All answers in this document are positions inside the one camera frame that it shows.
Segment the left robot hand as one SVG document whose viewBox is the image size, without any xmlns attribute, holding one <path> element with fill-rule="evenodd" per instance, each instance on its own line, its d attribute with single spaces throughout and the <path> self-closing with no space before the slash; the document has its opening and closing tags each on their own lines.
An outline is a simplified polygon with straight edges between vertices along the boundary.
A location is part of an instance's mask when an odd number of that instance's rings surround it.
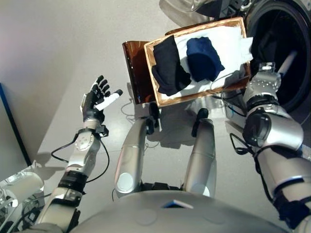
<svg viewBox="0 0 311 233">
<path fill-rule="evenodd" d="M 110 92 L 108 80 L 103 75 L 99 76 L 90 88 L 90 91 L 83 95 L 80 111 L 83 121 L 97 120 L 101 124 L 104 122 L 104 109 L 115 102 L 123 91 L 118 89 Z"/>
</svg>

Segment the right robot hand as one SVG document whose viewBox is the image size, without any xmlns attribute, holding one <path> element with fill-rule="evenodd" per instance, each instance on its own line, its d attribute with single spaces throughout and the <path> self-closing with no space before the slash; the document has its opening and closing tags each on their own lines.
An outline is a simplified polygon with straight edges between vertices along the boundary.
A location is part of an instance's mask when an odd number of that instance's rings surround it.
<svg viewBox="0 0 311 233">
<path fill-rule="evenodd" d="M 278 73 L 280 74 L 280 76 L 283 78 L 287 72 L 289 71 L 291 65 L 293 64 L 295 58 L 297 56 L 297 51 L 293 50 L 291 51 L 288 56 L 286 57 L 286 59 L 284 60 L 284 62 L 282 63 L 282 65 L 280 66 Z"/>
</svg>

